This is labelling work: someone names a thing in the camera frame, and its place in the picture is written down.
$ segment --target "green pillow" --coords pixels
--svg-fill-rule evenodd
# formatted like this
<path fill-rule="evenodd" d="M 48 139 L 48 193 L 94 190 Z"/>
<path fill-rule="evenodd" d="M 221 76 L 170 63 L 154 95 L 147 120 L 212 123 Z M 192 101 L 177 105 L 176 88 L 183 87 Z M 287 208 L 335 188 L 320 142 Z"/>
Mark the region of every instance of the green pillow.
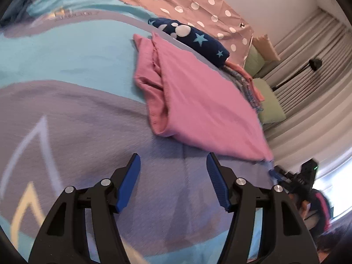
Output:
<path fill-rule="evenodd" d="M 280 122 L 286 119 L 274 92 L 269 85 L 261 78 L 253 79 L 255 87 L 261 92 L 265 100 L 262 102 L 263 111 L 259 112 L 259 120 L 262 124 Z"/>
<path fill-rule="evenodd" d="M 244 69 L 253 77 L 262 69 L 264 64 L 265 60 L 262 55 L 257 51 L 254 45 L 251 45 Z"/>

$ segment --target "beige curtain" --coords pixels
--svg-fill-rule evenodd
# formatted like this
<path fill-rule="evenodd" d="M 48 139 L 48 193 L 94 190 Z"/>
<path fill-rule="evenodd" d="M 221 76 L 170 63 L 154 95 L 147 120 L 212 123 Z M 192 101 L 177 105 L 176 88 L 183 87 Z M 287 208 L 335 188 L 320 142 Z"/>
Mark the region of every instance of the beige curtain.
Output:
<path fill-rule="evenodd" d="M 318 175 L 326 175 L 352 155 L 352 34 L 318 10 L 275 49 L 281 62 L 271 62 L 258 73 L 271 87 L 310 58 L 323 60 L 317 72 L 307 69 L 275 91 L 287 116 L 264 128 L 275 163 L 297 171 L 315 158 Z"/>

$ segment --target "white wall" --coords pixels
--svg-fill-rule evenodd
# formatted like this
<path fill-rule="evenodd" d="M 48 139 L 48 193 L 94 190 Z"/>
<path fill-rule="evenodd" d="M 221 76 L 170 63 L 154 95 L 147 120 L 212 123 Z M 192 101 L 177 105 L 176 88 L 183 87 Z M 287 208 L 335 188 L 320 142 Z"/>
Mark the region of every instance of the white wall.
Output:
<path fill-rule="evenodd" d="M 254 29 L 275 45 L 317 9 L 316 0 L 225 0 Z"/>
<path fill-rule="evenodd" d="M 336 0 L 316 0 L 320 8 L 327 11 L 340 22 L 343 22 L 348 28 L 352 29 L 350 22 L 348 21 L 344 11 L 342 11 L 340 5 Z"/>

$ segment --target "bed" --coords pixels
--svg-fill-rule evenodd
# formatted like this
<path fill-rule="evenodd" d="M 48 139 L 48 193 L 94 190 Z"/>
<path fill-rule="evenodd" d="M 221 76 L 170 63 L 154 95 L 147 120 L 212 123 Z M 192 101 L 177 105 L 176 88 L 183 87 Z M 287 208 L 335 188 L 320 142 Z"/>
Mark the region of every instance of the bed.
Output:
<path fill-rule="evenodd" d="M 36 0 L 26 12 L 26 22 L 0 32 L 0 225 L 14 246 L 28 259 L 65 187 L 91 186 L 137 152 L 141 173 L 116 219 L 126 245 L 140 255 L 136 263 L 216 263 L 232 215 L 216 198 L 205 169 L 208 152 L 151 131 L 133 81 L 132 36 L 156 32 L 226 78 L 223 72 L 149 25 L 156 15 L 142 7 Z M 273 185 L 271 161 L 219 160 L 255 186 Z M 260 228 L 258 210 L 249 258 L 258 251 Z M 91 258 L 99 261 L 93 239 L 90 225 Z"/>

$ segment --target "orange cloth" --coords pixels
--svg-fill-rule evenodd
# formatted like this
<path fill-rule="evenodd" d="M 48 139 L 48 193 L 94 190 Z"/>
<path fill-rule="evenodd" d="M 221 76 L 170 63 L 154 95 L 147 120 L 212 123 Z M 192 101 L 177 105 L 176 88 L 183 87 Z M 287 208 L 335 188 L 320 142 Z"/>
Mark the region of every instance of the orange cloth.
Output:
<path fill-rule="evenodd" d="M 243 67 L 239 66 L 238 64 L 234 64 L 230 61 L 225 61 L 225 65 L 230 67 L 231 69 L 237 71 L 239 74 L 241 74 L 249 83 L 249 85 L 251 86 L 252 90 L 253 90 L 253 95 L 255 96 L 255 98 L 259 101 L 259 102 L 263 102 L 265 100 L 264 96 L 261 94 L 261 92 L 258 90 L 258 88 L 255 87 L 255 85 L 253 84 L 253 78 L 251 77 L 251 75 L 244 70 Z"/>

